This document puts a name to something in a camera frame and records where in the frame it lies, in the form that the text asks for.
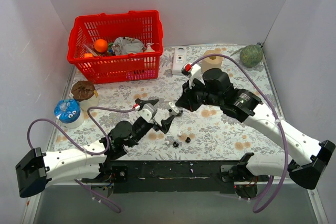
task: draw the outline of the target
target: orange ball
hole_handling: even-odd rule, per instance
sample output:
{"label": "orange ball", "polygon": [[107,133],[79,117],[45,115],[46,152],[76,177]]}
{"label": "orange ball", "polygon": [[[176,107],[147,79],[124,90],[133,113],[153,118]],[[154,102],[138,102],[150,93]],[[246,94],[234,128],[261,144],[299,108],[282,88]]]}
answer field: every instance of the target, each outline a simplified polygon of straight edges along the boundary
{"label": "orange ball", "polygon": [[97,39],[95,42],[95,50],[97,52],[106,52],[107,51],[107,41],[104,39]]}

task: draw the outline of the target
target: black bracket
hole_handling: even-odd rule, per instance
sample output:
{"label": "black bracket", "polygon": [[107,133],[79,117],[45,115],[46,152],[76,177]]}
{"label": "black bracket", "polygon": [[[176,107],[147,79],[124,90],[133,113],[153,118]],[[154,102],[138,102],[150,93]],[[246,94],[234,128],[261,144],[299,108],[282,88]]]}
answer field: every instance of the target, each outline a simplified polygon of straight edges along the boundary
{"label": "black bracket", "polygon": [[150,103],[151,105],[156,105],[157,103],[159,102],[159,100],[158,99],[154,99],[154,100],[147,100],[147,101],[144,101],[144,100],[141,100],[141,99],[136,99],[135,100],[135,103],[137,104],[137,105],[139,105],[140,106],[140,110],[143,108],[143,106],[145,105],[145,104],[147,104],[147,103]]}
{"label": "black bracket", "polygon": [[245,153],[244,156],[239,160],[237,165],[232,166],[229,170],[221,169],[221,175],[223,181],[237,181],[244,182],[251,180],[255,177],[247,168],[249,159],[254,155],[252,152]]}
{"label": "black bracket", "polygon": [[[110,167],[102,167],[99,169],[99,172],[104,174],[111,174],[111,181],[121,183],[127,182],[128,180],[128,169],[127,166],[110,166]],[[90,179],[82,179],[84,183],[90,183]]]}
{"label": "black bracket", "polygon": [[311,156],[312,163],[308,165],[299,166],[295,161],[289,164],[289,177],[299,186],[305,189],[313,190],[323,174],[332,153],[335,150],[335,144],[329,140],[319,144],[321,150],[317,156]]}
{"label": "black bracket", "polygon": [[34,148],[15,166],[21,198],[31,197],[46,188],[49,167],[45,167],[44,156],[41,148]]}

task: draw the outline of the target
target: toilet paper roll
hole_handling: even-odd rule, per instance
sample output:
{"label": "toilet paper roll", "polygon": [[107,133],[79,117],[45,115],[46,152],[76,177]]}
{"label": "toilet paper roll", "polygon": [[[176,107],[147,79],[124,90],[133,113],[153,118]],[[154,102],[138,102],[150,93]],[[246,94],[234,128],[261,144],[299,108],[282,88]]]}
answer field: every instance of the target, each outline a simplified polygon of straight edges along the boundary
{"label": "toilet paper roll", "polygon": [[[216,50],[208,50],[205,51],[205,53],[203,54],[205,55],[210,55],[210,54],[218,54],[218,51]],[[201,65],[201,70],[202,73],[204,73],[205,71],[212,69],[212,68],[222,68],[222,61],[223,58],[222,57],[218,57],[218,56],[210,56],[208,58],[205,58],[204,60],[202,60],[202,65]]]}
{"label": "toilet paper roll", "polygon": [[92,96],[88,100],[83,100],[83,101],[79,102],[79,105],[80,105],[82,110],[88,111],[88,108],[98,105],[100,97],[99,97],[98,93],[96,92],[96,90],[94,92],[95,92],[94,96]]}

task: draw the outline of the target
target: container lid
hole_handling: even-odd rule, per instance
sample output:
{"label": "container lid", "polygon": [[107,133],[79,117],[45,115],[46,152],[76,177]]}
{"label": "container lid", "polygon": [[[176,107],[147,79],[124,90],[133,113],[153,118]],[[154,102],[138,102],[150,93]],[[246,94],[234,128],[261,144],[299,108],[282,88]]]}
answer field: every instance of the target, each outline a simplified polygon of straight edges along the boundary
{"label": "container lid", "polygon": [[62,123],[72,123],[80,115],[80,106],[74,99],[61,100],[57,103],[54,114]]}

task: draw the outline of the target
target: cloth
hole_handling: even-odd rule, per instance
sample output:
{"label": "cloth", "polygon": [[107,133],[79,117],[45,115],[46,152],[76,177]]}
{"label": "cloth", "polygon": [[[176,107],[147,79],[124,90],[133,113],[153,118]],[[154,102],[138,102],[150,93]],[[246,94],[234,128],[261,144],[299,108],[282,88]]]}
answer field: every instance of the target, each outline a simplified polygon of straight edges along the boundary
{"label": "cloth", "polygon": [[133,39],[130,37],[119,37],[114,41],[112,49],[115,55],[128,55],[143,52],[145,47],[138,39]]}

